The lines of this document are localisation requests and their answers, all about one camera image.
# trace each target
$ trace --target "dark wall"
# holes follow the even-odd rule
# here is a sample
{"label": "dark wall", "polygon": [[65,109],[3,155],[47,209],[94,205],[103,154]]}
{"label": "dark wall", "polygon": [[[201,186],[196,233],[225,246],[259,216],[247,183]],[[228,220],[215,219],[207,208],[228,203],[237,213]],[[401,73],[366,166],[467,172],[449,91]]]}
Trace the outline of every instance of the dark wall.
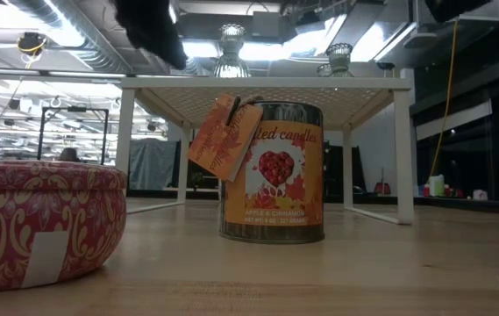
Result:
{"label": "dark wall", "polygon": [[[342,201],[343,148],[331,145],[326,145],[326,148],[328,148],[328,152],[324,154],[324,196],[332,198],[330,202]],[[353,186],[360,187],[364,191],[367,190],[359,147],[353,147]]]}
{"label": "dark wall", "polygon": [[[471,196],[485,190],[499,201],[499,97],[491,98],[492,114],[446,131],[435,174],[451,187]],[[438,144],[438,135],[417,143],[418,185],[426,183]]]}
{"label": "dark wall", "polygon": [[[499,25],[490,34],[456,54],[453,80],[458,83],[499,62]],[[417,100],[446,90],[450,60],[415,69]]]}

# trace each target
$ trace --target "duct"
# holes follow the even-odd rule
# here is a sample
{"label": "duct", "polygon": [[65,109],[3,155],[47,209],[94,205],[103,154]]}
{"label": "duct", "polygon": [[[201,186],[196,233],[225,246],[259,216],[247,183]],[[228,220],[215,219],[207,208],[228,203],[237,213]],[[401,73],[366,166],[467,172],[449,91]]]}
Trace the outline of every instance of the duct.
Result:
{"label": "duct", "polygon": [[203,67],[201,66],[198,58],[187,59],[187,67],[183,70],[188,75],[204,75]]}
{"label": "duct", "polygon": [[222,14],[185,14],[179,17],[178,28],[189,40],[220,40],[220,27],[241,25],[247,34],[253,34],[253,17]]}
{"label": "duct", "polygon": [[169,73],[171,68],[160,57],[146,51],[143,48],[140,49],[140,52],[144,55],[147,62],[150,64],[150,66],[153,69],[156,69],[158,72],[163,73],[163,74]]}
{"label": "duct", "polygon": [[179,8],[187,13],[252,16],[256,11],[278,12],[280,4],[260,1],[181,0]]}
{"label": "duct", "polygon": [[335,36],[333,43],[348,43],[356,46],[356,43],[374,24],[378,16],[385,9],[385,3],[358,2],[348,13],[345,23],[341,26]]}
{"label": "duct", "polygon": [[69,40],[74,35],[82,44],[71,54],[82,60],[97,72],[131,73],[132,67],[109,44],[107,39],[89,21],[83,12],[69,0],[9,0],[9,3],[31,18],[37,18],[51,27],[58,36],[53,38],[61,46],[67,46],[62,41]]}

